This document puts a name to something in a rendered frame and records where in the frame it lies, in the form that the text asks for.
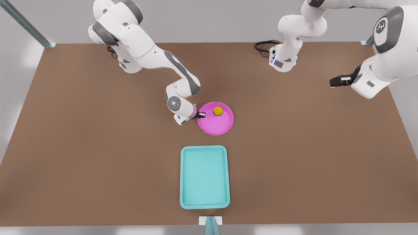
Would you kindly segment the pink round plate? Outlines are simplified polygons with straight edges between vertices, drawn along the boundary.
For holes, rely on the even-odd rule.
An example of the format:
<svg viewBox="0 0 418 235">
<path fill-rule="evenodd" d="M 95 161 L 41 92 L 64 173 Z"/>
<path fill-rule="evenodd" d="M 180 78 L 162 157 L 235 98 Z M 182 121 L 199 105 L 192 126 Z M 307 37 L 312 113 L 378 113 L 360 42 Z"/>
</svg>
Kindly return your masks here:
<svg viewBox="0 0 418 235">
<path fill-rule="evenodd" d="M 221 107 L 222 115 L 216 116 L 213 113 L 215 107 Z M 228 132 L 234 123 L 234 114 L 231 108 L 222 102 L 209 102 L 200 109 L 206 113 L 204 118 L 198 119 L 199 127 L 209 135 L 222 135 Z"/>
</svg>

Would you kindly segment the teal rectangular tray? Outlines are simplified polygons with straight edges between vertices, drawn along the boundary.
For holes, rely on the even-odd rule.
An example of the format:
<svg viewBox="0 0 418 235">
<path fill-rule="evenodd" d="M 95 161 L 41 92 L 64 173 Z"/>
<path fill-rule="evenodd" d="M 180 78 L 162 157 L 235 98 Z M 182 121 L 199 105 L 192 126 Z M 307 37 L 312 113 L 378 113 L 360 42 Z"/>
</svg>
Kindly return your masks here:
<svg viewBox="0 0 418 235">
<path fill-rule="evenodd" d="M 186 210 L 222 209 L 230 204 L 227 149 L 186 146 L 180 156 L 180 205 Z"/>
</svg>

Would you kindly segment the silver post with white foot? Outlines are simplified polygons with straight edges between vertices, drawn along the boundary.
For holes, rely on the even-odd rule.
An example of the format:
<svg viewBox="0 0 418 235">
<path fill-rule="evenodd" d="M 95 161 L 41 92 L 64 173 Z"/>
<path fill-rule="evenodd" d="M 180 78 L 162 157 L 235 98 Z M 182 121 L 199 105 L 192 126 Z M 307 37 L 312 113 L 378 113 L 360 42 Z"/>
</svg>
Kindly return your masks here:
<svg viewBox="0 0 418 235">
<path fill-rule="evenodd" d="M 222 216 L 199 217 L 199 225 L 205 226 L 203 235 L 221 235 Z"/>
</svg>

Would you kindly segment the long slanted silver frame post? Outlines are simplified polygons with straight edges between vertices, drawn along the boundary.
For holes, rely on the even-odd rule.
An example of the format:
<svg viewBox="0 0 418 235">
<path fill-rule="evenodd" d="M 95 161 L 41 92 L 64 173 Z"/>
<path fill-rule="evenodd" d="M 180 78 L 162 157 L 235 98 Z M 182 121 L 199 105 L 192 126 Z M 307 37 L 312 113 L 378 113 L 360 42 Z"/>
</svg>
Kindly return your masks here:
<svg viewBox="0 0 418 235">
<path fill-rule="evenodd" d="M 25 29 L 45 49 L 55 48 L 56 43 L 50 42 L 36 27 L 9 1 L 0 0 L 0 7 L 7 12 L 23 29 Z"/>
</svg>

